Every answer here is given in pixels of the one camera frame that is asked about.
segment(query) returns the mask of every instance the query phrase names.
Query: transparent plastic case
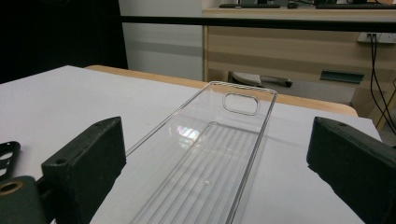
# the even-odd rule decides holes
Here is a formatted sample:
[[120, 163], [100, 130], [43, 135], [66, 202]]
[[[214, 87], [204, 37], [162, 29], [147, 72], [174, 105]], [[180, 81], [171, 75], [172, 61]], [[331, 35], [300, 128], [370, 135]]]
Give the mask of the transparent plastic case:
[[275, 100], [272, 90], [206, 85], [127, 151], [114, 190], [129, 193], [111, 197], [127, 211], [107, 213], [117, 223], [231, 223]]

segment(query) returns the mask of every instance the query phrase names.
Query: table surface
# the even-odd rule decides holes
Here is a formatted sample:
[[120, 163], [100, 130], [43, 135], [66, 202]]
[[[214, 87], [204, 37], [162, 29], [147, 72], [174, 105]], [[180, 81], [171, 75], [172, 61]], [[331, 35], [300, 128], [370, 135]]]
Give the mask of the table surface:
[[[134, 76], [146, 79], [114, 76], [131, 74], [119, 69], [103, 68], [113, 71], [110, 74], [92, 70], [98, 68], [66, 66], [0, 85], [0, 142], [21, 143], [15, 176], [38, 179], [43, 161], [102, 119], [122, 118], [125, 148], [129, 149], [202, 85], [187, 80], [186, 86], [176, 85], [171, 77], [164, 83], [156, 75], [141, 73]], [[316, 116], [342, 121], [379, 139], [369, 119], [278, 102], [267, 125], [265, 150], [241, 223], [362, 223], [307, 167], [305, 157]], [[130, 223], [139, 194], [127, 186], [138, 185], [134, 172], [144, 172], [134, 170], [139, 153], [128, 157], [92, 223]]]

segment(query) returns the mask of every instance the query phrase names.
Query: screw hole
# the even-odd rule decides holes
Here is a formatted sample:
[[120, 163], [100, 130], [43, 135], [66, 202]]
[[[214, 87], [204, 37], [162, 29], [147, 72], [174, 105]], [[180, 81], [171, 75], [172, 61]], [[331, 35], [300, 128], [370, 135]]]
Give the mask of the screw hole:
[[13, 181], [0, 186], [0, 195], [6, 195], [20, 189], [23, 186], [21, 181]]
[[65, 163], [65, 162], [66, 162], [66, 159], [59, 159], [59, 160], [57, 160], [55, 163], [56, 163], [57, 165], [61, 165], [61, 164]]
[[2, 191], [2, 192], [7, 192], [7, 191], [10, 191], [10, 190], [12, 190], [12, 189], [15, 189], [17, 186], [18, 186], [17, 184], [11, 183], [11, 184], [9, 184], [9, 185], [5, 185], [5, 186], [3, 186], [2, 188], [0, 188], [0, 191]]

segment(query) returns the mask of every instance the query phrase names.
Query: black cable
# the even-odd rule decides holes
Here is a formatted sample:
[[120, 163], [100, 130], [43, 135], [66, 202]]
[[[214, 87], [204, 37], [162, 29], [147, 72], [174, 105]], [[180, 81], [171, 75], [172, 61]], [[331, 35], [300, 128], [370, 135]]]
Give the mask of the black cable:
[[[385, 97], [384, 97], [384, 95], [382, 93], [381, 87], [379, 86], [378, 79], [376, 78], [376, 73], [375, 73], [375, 58], [376, 58], [376, 44], [377, 44], [376, 35], [370, 35], [370, 40], [371, 40], [371, 47], [372, 47], [372, 76], [371, 76], [371, 80], [370, 80], [370, 93], [372, 94], [372, 97], [374, 99], [376, 107], [379, 109], [379, 111], [381, 112], [382, 116], [384, 116], [384, 119], [386, 120], [386, 122], [389, 125], [390, 129], [392, 130], [392, 132], [396, 135], [396, 131], [395, 131], [396, 130], [396, 126], [395, 126], [395, 124], [394, 124], [394, 122], [392, 120], [392, 117], [391, 117], [390, 113], [389, 113], [388, 105], [387, 105], [387, 103], [385, 101]], [[383, 103], [385, 105], [385, 111], [387, 112], [390, 121], [387, 118], [387, 116], [385, 115], [385, 111], [383, 111], [381, 109], [381, 107], [379, 106], [377, 100], [375, 99], [374, 92], [373, 92], [373, 79], [374, 78], [375, 78], [375, 83], [376, 83], [376, 86], [378, 87], [379, 93], [381, 94], [382, 101], [383, 101]]]

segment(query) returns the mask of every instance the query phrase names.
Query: wooden desk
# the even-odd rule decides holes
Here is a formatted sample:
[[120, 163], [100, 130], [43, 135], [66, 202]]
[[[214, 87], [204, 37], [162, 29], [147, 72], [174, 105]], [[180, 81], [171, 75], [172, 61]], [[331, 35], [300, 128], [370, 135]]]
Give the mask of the wooden desk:
[[[102, 66], [102, 65], [92, 65], [92, 66], [88, 66], [86, 68], [95, 70], [95, 71], [121, 75], [121, 76], [138, 77], [138, 78], [143, 78], [143, 79], [148, 79], [148, 80], [155, 80], [155, 81], [161, 81], [161, 82], [165, 82], [165, 83], [193, 87], [193, 88], [197, 88], [197, 89], [201, 89], [204, 85], [206, 85], [205, 82], [201, 82], [201, 81], [183, 79], [183, 78], [178, 78], [178, 77], [166, 77], [166, 76], [161, 76], [161, 75], [136, 72], [136, 71], [119, 69], [119, 68], [114, 68], [114, 67], [107, 67], [107, 66]], [[358, 116], [358, 114], [356, 113], [356, 110], [348, 105], [341, 105], [341, 104], [324, 102], [324, 101], [319, 101], [319, 100], [311, 100], [311, 99], [306, 99], [306, 98], [302, 98], [302, 97], [289, 96], [289, 95], [283, 95], [283, 94], [279, 94], [276, 98], [276, 101], [278, 103], [285, 104], [285, 105], [297, 105], [297, 106], [318, 109], [318, 110], [324, 110], [324, 111], [329, 111], [329, 112], [339, 113], [339, 114], [344, 114], [344, 115], [350, 115], [350, 116], [355, 116], [355, 117]]]
[[[208, 18], [396, 21], [394, 10], [208, 8], [203, 14]], [[371, 45], [357, 42], [360, 33], [217, 26], [206, 26], [204, 32], [205, 80], [212, 80], [211, 77], [221, 72], [235, 71], [354, 87], [356, 91], [351, 103], [358, 115], [372, 119], [378, 130], [384, 124], [374, 100], [371, 100]], [[394, 55], [395, 45], [377, 46], [375, 70], [389, 107], [395, 105], [395, 88], [392, 85], [396, 78]], [[320, 79], [323, 70], [359, 73], [364, 78], [360, 84], [326, 81]], [[379, 101], [376, 85], [374, 90]]]

